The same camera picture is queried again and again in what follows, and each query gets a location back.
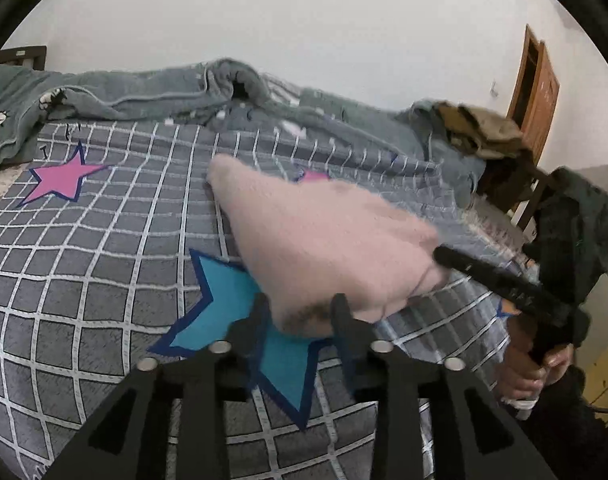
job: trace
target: door frame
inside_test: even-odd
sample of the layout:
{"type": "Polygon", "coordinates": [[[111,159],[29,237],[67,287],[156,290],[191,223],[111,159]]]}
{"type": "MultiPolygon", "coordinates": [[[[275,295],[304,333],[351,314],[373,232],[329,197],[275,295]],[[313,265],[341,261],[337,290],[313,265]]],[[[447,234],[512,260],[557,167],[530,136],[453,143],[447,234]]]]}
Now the door frame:
{"type": "Polygon", "coordinates": [[[522,48],[522,60],[520,61],[520,70],[517,72],[517,81],[515,82],[515,88],[513,90],[513,98],[511,99],[511,104],[508,107],[508,113],[506,117],[512,118],[515,113],[515,107],[517,106],[517,98],[520,94],[520,89],[522,88],[522,82],[524,81],[524,72],[526,71],[526,61],[529,57],[529,45],[533,43],[537,46],[538,49],[538,64],[535,70],[535,79],[533,81],[533,88],[530,89],[530,97],[529,104],[526,107],[526,115],[524,115],[524,122],[522,124],[527,123],[527,119],[529,118],[529,112],[532,110],[532,100],[535,97],[534,90],[536,89],[536,84],[538,81],[538,76],[542,70],[542,45],[543,41],[538,41],[533,34],[533,31],[529,27],[526,26],[526,33],[524,33],[524,47],[522,48]]]}

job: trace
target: wooden headboard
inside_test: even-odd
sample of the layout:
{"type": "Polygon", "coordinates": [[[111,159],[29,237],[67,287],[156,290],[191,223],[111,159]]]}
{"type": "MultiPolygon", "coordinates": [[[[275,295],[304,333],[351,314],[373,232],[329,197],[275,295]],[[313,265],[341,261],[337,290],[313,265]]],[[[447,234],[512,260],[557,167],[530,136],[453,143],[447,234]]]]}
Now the wooden headboard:
{"type": "Polygon", "coordinates": [[[46,45],[0,50],[0,64],[29,66],[33,70],[43,70],[46,66],[46,45]]]}

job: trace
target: pink star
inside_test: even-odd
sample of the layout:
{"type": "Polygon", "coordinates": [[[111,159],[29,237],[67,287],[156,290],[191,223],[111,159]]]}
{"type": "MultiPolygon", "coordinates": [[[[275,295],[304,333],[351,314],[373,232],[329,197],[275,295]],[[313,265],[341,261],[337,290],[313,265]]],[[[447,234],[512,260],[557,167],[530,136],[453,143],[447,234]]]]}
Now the pink star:
{"type": "Polygon", "coordinates": [[[80,140],[68,162],[60,166],[48,166],[46,168],[34,168],[30,172],[37,179],[37,185],[31,190],[27,197],[23,198],[19,206],[33,202],[38,198],[52,193],[64,200],[77,202],[82,190],[84,177],[107,168],[103,164],[86,164],[84,160],[84,148],[80,140]]]}
{"type": "Polygon", "coordinates": [[[318,171],[304,170],[304,174],[298,178],[297,182],[315,182],[317,180],[330,180],[327,173],[318,171]]]}

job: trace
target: blue star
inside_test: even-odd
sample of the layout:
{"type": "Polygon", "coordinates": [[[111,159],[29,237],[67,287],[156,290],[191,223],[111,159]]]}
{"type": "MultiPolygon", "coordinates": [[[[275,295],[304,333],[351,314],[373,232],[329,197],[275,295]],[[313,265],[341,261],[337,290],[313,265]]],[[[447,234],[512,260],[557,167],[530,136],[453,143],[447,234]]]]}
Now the blue star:
{"type": "MultiPolygon", "coordinates": [[[[228,326],[250,314],[260,291],[246,270],[191,250],[201,298],[150,351],[166,356],[190,357],[213,341],[223,339],[228,326]]],[[[260,352],[258,369],[251,371],[250,387],[257,384],[303,430],[310,415],[319,351],[330,339],[287,336],[271,323],[260,352]]]]}

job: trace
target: brown cloth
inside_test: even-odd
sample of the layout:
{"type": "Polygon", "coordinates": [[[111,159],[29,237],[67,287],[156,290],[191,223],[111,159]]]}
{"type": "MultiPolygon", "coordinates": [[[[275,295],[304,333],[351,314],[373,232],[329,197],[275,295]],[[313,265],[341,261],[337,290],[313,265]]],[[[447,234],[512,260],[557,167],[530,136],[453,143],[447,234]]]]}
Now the brown cloth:
{"type": "Polygon", "coordinates": [[[526,149],[512,119],[491,110],[447,102],[435,105],[449,132],[450,143],[466,155],[484,159],[517,158],[526,149]]]}

